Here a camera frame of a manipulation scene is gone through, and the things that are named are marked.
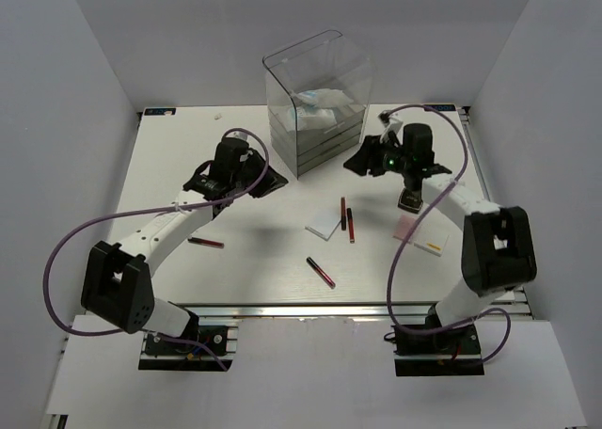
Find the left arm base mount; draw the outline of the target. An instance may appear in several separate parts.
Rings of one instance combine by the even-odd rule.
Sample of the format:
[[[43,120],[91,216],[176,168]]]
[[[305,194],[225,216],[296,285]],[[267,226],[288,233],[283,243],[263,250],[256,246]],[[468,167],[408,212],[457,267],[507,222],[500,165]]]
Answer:
[[[238,324],[229,319],[201,318],[191,341],[174,342],[145,334],[138,359],[140,371],[227,372],[237,350]]]

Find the clear acrylic organizer with drawers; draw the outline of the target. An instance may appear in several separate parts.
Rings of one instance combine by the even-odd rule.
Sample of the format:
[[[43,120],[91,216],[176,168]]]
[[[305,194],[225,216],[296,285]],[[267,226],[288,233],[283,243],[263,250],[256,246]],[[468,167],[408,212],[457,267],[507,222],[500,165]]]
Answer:
[[[336,29],[262,58],[272,147],[295,178],[363,136],[374,66]]]

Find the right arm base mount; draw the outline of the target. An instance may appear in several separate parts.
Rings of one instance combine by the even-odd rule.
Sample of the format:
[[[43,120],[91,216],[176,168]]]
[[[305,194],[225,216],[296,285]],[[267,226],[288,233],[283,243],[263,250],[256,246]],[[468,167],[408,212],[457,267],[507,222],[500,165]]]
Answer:
[[[398,377],[482,376],[482,349],[475,325],[423,336],[392,328],[383,337],[394,347]]]

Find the red lip gloss near pad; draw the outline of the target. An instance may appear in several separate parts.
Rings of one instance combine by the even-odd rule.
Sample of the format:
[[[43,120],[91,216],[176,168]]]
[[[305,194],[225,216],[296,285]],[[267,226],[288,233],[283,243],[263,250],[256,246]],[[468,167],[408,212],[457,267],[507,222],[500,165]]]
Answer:
[[[330,289],[336,288],[336,283],[334,282],[334,280],[315,260],[313,260],[311,257],[306,257],[306,263],[311,268],[311,270],[314,273],[316,273]]]

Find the red lip gloss tube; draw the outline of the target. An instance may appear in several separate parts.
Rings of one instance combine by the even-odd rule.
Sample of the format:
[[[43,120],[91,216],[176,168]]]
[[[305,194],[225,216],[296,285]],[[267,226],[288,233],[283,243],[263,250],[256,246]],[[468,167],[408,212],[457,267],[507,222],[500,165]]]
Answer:
[[[346,214],[346,200],[345,197],[340,199],[340,215],[341,215],[341,230],[347,230],[347,214]]]

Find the pink makeup packet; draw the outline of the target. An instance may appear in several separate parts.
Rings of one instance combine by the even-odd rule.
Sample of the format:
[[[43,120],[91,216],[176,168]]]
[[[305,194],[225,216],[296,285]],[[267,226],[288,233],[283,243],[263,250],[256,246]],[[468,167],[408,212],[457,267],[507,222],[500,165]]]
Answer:
[[[397,222],[392,236],[395,239],[403,240],[415,225],[417,218],[413,215],[402,214]]]

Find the black gold-edged compact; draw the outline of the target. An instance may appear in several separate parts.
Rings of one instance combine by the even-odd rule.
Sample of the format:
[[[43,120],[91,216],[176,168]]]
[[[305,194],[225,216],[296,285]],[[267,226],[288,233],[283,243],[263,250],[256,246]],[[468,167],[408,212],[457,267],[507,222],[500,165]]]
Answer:
[[[411,214],[418,214],[422,204],[421,191],[412,191],[405,188],[399,196],[397,206],[399,209]]]

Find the blue label sticker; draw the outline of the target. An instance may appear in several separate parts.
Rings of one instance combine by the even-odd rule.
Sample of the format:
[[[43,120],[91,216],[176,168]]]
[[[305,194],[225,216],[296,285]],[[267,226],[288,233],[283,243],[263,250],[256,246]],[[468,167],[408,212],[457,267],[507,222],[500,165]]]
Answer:
[[[173,116],[176,113],[175,107],[147,107],[144,112],[144,117],[165,117]]]
[[[435,110],[438,112],[455,112],[456,111],[455,105],[450,104],[450,103],[432,103],[432,104],[427,104],[426,107],[429,110]]]

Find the dark lip gloss tube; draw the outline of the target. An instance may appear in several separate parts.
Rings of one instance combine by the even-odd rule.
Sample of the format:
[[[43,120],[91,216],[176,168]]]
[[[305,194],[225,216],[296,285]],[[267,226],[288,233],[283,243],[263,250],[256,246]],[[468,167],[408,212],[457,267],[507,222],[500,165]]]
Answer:
[[[351,208],[346,208],[346,220],[347,220],[347,230],[349,234],[349,242],[350,244],[354,244],[355,239],[355,227],[354,227],[354,218],[353,212]]]

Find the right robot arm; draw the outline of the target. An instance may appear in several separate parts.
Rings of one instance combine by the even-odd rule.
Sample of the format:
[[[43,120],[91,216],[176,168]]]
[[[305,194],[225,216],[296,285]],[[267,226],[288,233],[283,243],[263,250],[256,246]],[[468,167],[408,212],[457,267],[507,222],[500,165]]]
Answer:
[[[405,190],[462,231],[459,281],[432,307],[423,327],[398,327],[424,336],[432,350],[449,351],[459,340],[458,327],[470,325],[498,297],[535,279],[526,211],[480,198],[436,163],[428,125],[396,122],[381,135],[368,135],[343,166],[358,176],[402,175]]]

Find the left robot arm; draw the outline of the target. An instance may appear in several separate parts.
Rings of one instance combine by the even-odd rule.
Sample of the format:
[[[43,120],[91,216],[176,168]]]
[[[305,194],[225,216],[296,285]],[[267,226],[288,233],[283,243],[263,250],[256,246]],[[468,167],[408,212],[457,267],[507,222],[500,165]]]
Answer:
[[[97,243],[87,261],[82,306],[128,334],[148,331],[166,337],[177,352],[198,344],[198,317],[155,296],[152,278],[161,264],[195,231],[213,222],[245,196],[263,198],[287,184],[269,165],[266,146],[249,145],[253,134],[230,129],[166,207],[131,235]]]

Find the blue label sticker right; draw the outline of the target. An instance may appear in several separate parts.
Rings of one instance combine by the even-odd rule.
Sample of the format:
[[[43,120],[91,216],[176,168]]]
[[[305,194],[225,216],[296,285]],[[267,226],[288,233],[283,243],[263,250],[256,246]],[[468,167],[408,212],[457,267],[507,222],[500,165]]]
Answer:
[[[455,105],[450,104],[450,103],[432,103],[432,104],[427,104],[426,107],[429,110],[435,110],[438,112],[455,112],[456,111]]]

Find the white square pad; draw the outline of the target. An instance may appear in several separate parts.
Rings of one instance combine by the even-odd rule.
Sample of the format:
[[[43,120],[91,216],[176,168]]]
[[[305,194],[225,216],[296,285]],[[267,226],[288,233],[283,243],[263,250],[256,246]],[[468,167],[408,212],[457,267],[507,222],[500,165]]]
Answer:
[[[305,230],[314,234],[324,241],[328,241],[341,223],[341,216],[336,211],[323,211],[316,214]]]

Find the red lip gloss far left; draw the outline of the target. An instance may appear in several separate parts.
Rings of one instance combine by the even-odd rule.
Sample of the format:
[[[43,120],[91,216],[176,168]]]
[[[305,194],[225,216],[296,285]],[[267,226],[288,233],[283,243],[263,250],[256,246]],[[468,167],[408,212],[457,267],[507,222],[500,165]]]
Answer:
[[[222,242],[217,242],[213,240],[198,238],[198,237],[189,237],[188,242],[198,246],[208,246],[211,248],[223,248],[225,245]]]

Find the blue label sticker left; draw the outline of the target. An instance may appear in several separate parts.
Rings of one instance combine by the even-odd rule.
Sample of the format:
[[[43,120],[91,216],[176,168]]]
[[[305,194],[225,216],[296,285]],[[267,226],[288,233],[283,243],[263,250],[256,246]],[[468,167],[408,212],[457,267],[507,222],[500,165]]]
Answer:
[[[176,113],[175,107],[147,107],[144,112],[144,117],[165,117],[173,116]]]

